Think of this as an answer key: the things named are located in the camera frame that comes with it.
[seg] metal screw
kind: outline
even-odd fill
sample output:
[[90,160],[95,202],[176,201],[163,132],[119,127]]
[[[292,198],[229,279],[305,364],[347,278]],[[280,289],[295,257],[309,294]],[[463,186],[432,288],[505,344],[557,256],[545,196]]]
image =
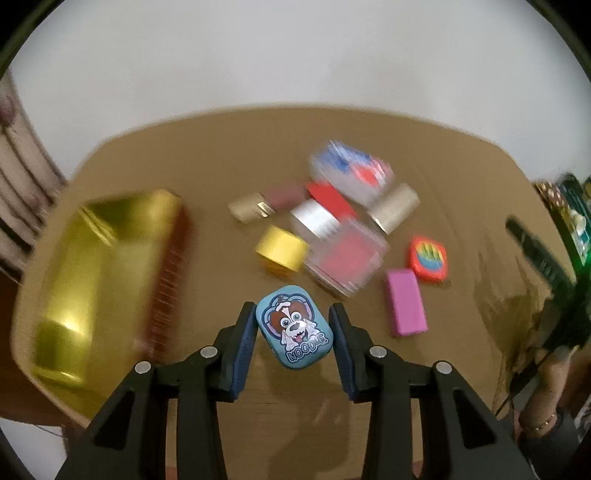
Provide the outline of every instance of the metal screw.
[[449,375],[450,373],[452,373],[453,370],[452,366],[447,362],[437,362],[435,368],[439,373],[443,375]]
[[386,353],[388,353],[388,351],[380,345],[374,345],[369,349],[369,354],[376,358],[384,358],[386,356]]
[[144,374],[146,372],[149,372],[150,368],[152,368],[152,364],[144,360],[143,362],[136,363],[134,370],[139,374]]
[[213,356],[217,355],[217,348],[215,348],[214,346],[210,345],[210,346],[204,346],[201,349],[201,356],[203,358],[211,358]]

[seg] curtain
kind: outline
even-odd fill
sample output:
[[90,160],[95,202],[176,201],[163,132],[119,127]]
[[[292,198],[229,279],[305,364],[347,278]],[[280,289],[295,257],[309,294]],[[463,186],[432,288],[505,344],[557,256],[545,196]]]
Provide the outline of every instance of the curtain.
[[0,271],[19,281],[66,181],[36,137],[9,73],[0,80]]

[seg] bracelet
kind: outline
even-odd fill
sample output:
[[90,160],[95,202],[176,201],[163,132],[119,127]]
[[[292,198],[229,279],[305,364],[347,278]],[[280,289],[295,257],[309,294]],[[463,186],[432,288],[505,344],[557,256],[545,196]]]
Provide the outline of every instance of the bracelet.
[[524,430],[529,430],[530,432],[538,433],[540,430],[547,427],[552,422],[552,420],[554,420],[555,418],[556,418],[556,411],[554,411],[554,413],[550,416],[550,418],[548,420],[546,420],[542,425],[538,425],[537,427],[525,427],[522,425],[521,427]]

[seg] white wall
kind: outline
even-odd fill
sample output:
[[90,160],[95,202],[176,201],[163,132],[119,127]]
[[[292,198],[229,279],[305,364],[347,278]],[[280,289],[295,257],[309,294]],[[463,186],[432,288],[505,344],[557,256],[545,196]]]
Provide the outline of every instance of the white wall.
[[66,460],[61,428],[43,427],[0,419],[0,428],[21,462],[36,480],[53,480]]
[[406,113],[532,179],[591,173],[591,84],[525,0],[66,0],[12,71],[68,176],[127,129],[269,103]]

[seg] cartoon dog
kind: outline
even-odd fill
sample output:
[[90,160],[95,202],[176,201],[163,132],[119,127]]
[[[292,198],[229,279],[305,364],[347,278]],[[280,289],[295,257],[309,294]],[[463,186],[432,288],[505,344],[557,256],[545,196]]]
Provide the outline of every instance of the cartoon dog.
[[269,324],[277,332],[281,332],[281,344],[286,352],[291,352],[300,343],[320,331],[313,322],[313,311],[299,299],[278,299],[275,309],[269,314]]

